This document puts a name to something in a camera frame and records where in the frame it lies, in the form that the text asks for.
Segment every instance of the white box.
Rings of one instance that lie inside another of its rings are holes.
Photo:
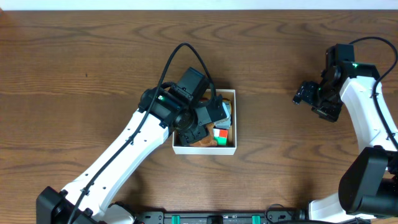
[[[218,147],[191,147],[178,145],[177,132],[173,132],[173,149],[176,154],[190,155],[233,155],[237,147],[236,139],[236,97],[235,90],[216,90],[217,95],[223,95],[224,99],[229,99],[232,104],[232,126],[228,130],[227,146]],[[203,97],[210,99],[210,90],[206,90]]]

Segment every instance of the black cable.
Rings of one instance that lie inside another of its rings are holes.
[[[140,129],[141,129],[142,126],[144,125],[144,123],[145,123],[145,121],[146,121],[146,119],[147,119],[147,117],[148,117],[148,115],[149,115],[149,112],[151,111],[151,109],[152,109],[152,107],[153,107],[153,105],[154,105],[154,103],[155,103],[156,96],[158,95],[160,86],[162,85],[162,82],[163,82],[163,80],[164,80],[164,77],[166,76],[167,69],[169,69],[169,66],[170,66],[170,64],[171,64],[171,62],[172,62],[172,60],[173,60],[173,58],[174,58],[174,55],[175,55],[175,54],[178,52],[178,50],[180,50],[180,48],[183,47],[183,46],[189,47],[189,48],[192,50],[192,52],[197,56],[197,58],[198,58],[199,62],[201,63],[203,69],[205,69],[206,75],[207,75],[207,77],[208,77],[210,83],[213,84],[213,80],[212,80],[211,77],[210,77],[210,73],[209,73],[209,71],[207,70],[207,67],[206,67],[205,63],[203,62],[203,60],[202,60],[201,57],[199,56],[198,52],[192,47],[192,45],[190,45],[189,43],[186,43],[186,42],[181,43],[180,45],[178,45],[178,46],[174,49],[174,51],[172,52],[172,54],[170,55],[168,61],[166,62],[166,65],[165,65],[165,67],[164,67],[164,69],[163,69],[162,75],[160,76],[159,82],[158,82],[158,84],[157,84],[156,91],[155,91],[155,95],[154,95],[152,101],[150,102],[150,105],[149,105],[149,107],[148,107],[148,110],[147,110],[147,112],[145,113],[144,117],[142,118],[141,122],[139,123],[137,129],[136,129],[136,130],[134,131],[134,133],[129,137],[129,139],[122,145],[122,147],[120,147],[120,149],[117,150],[117,151],[115,152],[115,154],[113,154],[113,156],[112,156],[111,158],[109,158],[108,161],[105,162],[105,164],[97,171],[97,173],[93,176],[93,178],[91,178],[91,180],[88,182],[88,184],[86,185],[86,187],[81,191],[81,194],[80,194],[80,196],[79,196],[79,199],[76,201],[76,204],[75,204],[75,206],[74,206],[74,208],[73,208],[73,210],[72,210],[72,212],[71,212],[71,214],[70,214],[70,216],[69,216],[69,219],[68,219],[68,222],[67,222],[68,224],[71,224],[71,223],[72,223],[73,218],[74,218],[74,216],[75,216],[75,214],[76,214],[76,212],[77,212],[77,210],[78,210],[78,208],[79,208],[79,206],[80,206],[80,204],[81,204],[81,201],[83,200],[84,196],[85,196],[86,193],[88,192],[88,189],[94,184],[94,181],[95,181],[95,180],[101,175],[101,173],[110,165],[110,163],[112,163],[112,162],[114,161],[114,159],[115,159],[115,158],[116,158],[116,157],[117,157],[129,144],[130,144],[130,143],[133,142],[134,138],[136,137],[136,135],[138,134],[138,132],[140,131]],[[215,95],[216,95],[216,90],[215,90],[215,88],[214,88],[214,85],[211,85],[211,87],[212,87],[212,88],[211,88],[211,92],[212,92],[213,96],[215,97]]]
[[[394,134],[391,133],[390,127],[387,124],[386,119],[383,116],[383,113],[381,112],[380,106],[379,106],[379,102],[377,101],[377,95],[378,93],[376,93],[376,87],[377,85],[381,82],[381,80],[386,77],[388,75],[388,73],[391,72],[391,70],[395,67],[395,65],[397,64],[398,61],[398,53],[397,53],[397,49],[394,47],[394,45],[392,43],[390,43],[388,40],[383,39],[381,37],[363,37],[363,38],[359,38],[357,40],[354,40],[352,42],[350,42],[349,44],[355,44],[359,41],[362,40],[369,40],[369,39],[374,39],[374,40],[380,40],[383,41],[384,43],[386,43],[388,46],[391,47],[392,51],[394,51],[394,55],[396,57],[394,63],[392,64],[392,66],[384,73],[384,75],[382,75],[380,78],[378,78],[376,80],[376,82],[373,85],[373,89],[372,89],[372,98],[373,98],[373,102],[374,102],[374,106],[376,107],[376,111],[379,114],[381,123],[384,126],[384,129],[386,129],[386,133],[389,137],[389,139],[392,141],[392,144],[395,146],[396,149],[398,149],[398,142],[396,141],[396,139],[394,138]]]
[[[269,221],[270,223],[274,223],[274,222],[268,219],[268,211],[269,211],[272,207],[275,207],[275,206],[280,206],[280,207],[282,207],[282,208],[285,208],[283,205],[278,204],[278,203],[275,203],[275,204],[270,205],[270,206],[267,208],[266,214],[265,214],[266,220]],[[288,211],[286,211],[286,212],[293,218],[293,215],[292,215],[290,212],[288,212]]]

